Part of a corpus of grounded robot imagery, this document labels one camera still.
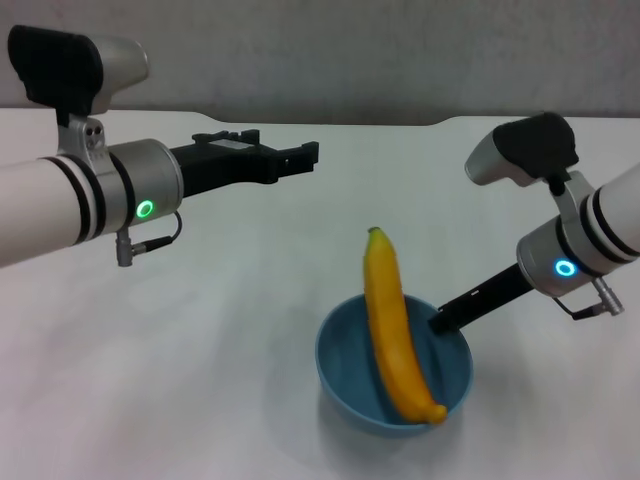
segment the wall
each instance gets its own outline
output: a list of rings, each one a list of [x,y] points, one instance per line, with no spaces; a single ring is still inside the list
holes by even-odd
[[[423,124],[461,114],[640,113],[640,2],[2,0],[27,23],[124,35],[149,80],[116,107],[228,121]],[[25,105],[6,55],[0,105]]]

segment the white table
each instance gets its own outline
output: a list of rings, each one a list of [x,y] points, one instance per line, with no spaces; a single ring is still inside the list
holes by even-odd
[[[463,164],[506,118],[430,127],[229,125],[111,112],[109,143],[260,128],[320,142],[312,174],[184,201],[171,247],[116,266],[114,237],[0,271],[0,478],[638,479],[640,265],[611,275],[623,316],[573,322],[535,292],[464,329],[475,382],[461,414],[403,441],[351,430],[320,395],[314,340],[362,291],[371,225],[405,291],[439,305],[515,262],[556,214],[543,185],[477,187]],[[640,160],[640,121],[571,119],[600,185]],[[2,158],[52,154],[54,114],[1,110]],[[171,217],[135,240],[173,231]],[[596,300],[591,287],[573,308]]]

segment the green led ring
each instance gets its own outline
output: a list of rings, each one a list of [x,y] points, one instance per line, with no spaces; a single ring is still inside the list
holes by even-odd
[[[136,208],[136,215],[138,218],[147,218],[153,212],[153,202],[151,200],[144,200],[140,202],[138,208]]]

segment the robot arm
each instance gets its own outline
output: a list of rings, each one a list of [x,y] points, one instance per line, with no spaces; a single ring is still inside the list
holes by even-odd
[[[107,233],[117,233],[118,264],[129,266],[176,237],[132,245],[129,227],[177,214],[185,197],[272,184],[318,161],[316,142],[278,151],[261,145],[257,130],[198,134],[174,149],[151,139],[107,146],[104,126],[89,115],[146,78],[139,44],[15,26],[8,48],[27,97],[56,109],[58,152],[0,168],[0,267]]]
[[[465,165],[474,183],[544,180],[560,214],[520,240],[516,264],[440,307],[436,332],[462,328],[531,290],[575,320],[624,311],[603,277],[640,256],[640,165],[594,190],[580,172],[567,172],[577,162],[571,127],[552,113],[501,125],[478,144]],[[587,283],[600,303],[570,312],[558,297]]]

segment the blue bowl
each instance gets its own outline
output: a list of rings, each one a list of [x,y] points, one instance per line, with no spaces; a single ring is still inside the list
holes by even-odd
[[[449,410],[460,408],[471,389],[473,362],[460,332],[435,335],[428,320],[437,310],[405,296],[413,345],[434,399]],[[364,295],[338,305],[316,338],[316,366],[322,388],[353,426],[383,437],[409,437],[429,424],[409,424],[391,403],[378,374],[369,336]]]

